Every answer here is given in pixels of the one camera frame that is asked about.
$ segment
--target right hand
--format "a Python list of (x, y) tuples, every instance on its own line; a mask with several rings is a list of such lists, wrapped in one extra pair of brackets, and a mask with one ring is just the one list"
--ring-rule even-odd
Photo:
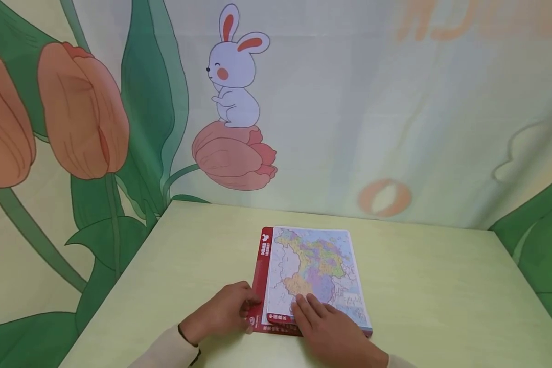
[(365, 337), (345, 313), (322, 304), (314, 295), (296, 296), (296, 325), (311, 352), (330, 368), (387, 368), (388, 354)]

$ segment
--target curtain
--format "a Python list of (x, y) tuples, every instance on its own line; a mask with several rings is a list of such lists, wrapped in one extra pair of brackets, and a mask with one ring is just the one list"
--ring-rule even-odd
[(552, 316), (552, 0), (233, 1), (0, 0), (0, 366), (172, 200), (490, 228)]

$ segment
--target colorful province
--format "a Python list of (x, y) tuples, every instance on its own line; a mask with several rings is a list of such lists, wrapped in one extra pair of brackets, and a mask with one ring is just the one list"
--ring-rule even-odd
[(314, 294), (320, 301), (329, 302), (334, 297), (333, 278), (343, 278), (343, 255), (331, 241), (308, 241), (296, 232), (282, 229), (274, 238), (284, 248), (291, 248), (300, 259), (298, 271), (290, 278), (283, 279), (286, 290), (291, 295)]

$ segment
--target white sleeve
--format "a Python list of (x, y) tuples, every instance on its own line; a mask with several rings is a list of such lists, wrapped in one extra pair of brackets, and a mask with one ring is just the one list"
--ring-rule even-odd
[(396, 355), (388, 356), (388, 368), (416, 368), (415, 365), (409, 363)]
[(187, 368), (200, 350), (182, 337), (178, 326), (165, 330), (129, 368)]

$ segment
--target hand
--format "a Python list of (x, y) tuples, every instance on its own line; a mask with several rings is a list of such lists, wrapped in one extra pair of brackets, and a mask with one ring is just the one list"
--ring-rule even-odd
[(249, 308), (261, 302), (249, 286), (241, 281), (227, 285), (210, 301), (180, 323), (186, 340), (198, 345), (209, 336), (224, 336), (237, 331), (252, 333), (252, 326), (246, 320)]
[(311, 352), (331, 368), (387, 368), (388, 354), (365, 337), (345, 313), (322, 304), (314, 295), (296, 296), (296, 325)]

